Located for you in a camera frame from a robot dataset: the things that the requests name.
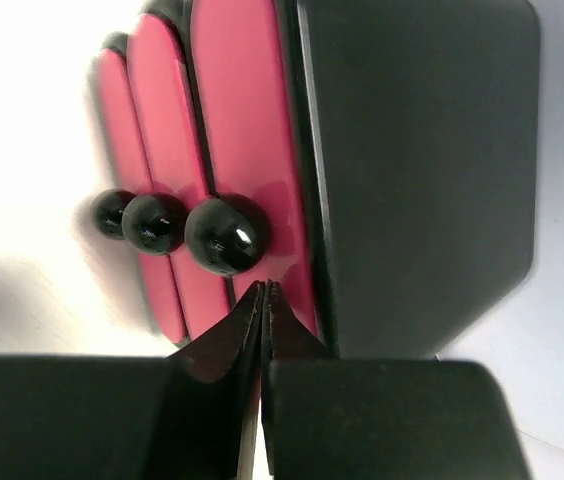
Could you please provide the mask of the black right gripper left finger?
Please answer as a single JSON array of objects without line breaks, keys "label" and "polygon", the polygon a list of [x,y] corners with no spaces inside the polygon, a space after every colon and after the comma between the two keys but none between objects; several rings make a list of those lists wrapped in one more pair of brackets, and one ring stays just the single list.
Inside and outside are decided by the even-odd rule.
[{"label": "black right gripper left finger", "polygon": [[167,357],[0,355],[0,479],[248,479],[265,286]]}]

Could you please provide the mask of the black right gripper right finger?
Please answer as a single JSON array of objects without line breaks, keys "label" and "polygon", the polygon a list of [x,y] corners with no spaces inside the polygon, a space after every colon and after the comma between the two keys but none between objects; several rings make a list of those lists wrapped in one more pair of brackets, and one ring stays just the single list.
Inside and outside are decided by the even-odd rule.
[{"label": "black right gripper right finger", "polygon": [[466,361],[343,360],[268,282],[261,420],[276,479],[527,479],[499,384]]}]

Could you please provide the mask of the pink drawer with black knob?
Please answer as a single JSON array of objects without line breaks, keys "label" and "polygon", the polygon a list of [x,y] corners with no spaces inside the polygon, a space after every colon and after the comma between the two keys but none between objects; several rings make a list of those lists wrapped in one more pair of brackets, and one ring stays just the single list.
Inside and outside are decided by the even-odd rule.
[{"label": "pink drawer with black knob", "polygon": [[297,318],[317,330],[304,205],[282,52],[271,1],[196,1],[191,48],[216,187],[257,203],[271,243],[234,279],[281,283]]}]

